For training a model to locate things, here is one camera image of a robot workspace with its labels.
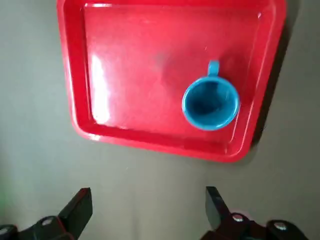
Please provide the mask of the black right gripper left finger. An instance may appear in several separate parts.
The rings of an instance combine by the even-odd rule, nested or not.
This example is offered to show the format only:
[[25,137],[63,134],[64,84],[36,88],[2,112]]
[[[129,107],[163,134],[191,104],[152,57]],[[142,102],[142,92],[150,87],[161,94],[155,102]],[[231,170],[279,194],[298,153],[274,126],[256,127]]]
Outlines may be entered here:
[[46,216],[19,231],[13,224],[0,226],[2,240],[77,240],[93,214],[92,192],[81,188],[58,215]]

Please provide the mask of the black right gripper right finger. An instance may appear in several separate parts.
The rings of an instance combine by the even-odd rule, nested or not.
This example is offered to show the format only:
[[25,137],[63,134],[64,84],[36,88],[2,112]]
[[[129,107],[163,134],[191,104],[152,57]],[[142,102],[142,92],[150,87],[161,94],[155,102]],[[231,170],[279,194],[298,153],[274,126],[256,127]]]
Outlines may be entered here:
[[240,212],[231,212],[214,186],[207,186],[205,212],[211,230],[202,240],[307,240],[306,235],[286,220],[270,220],[265,226]]

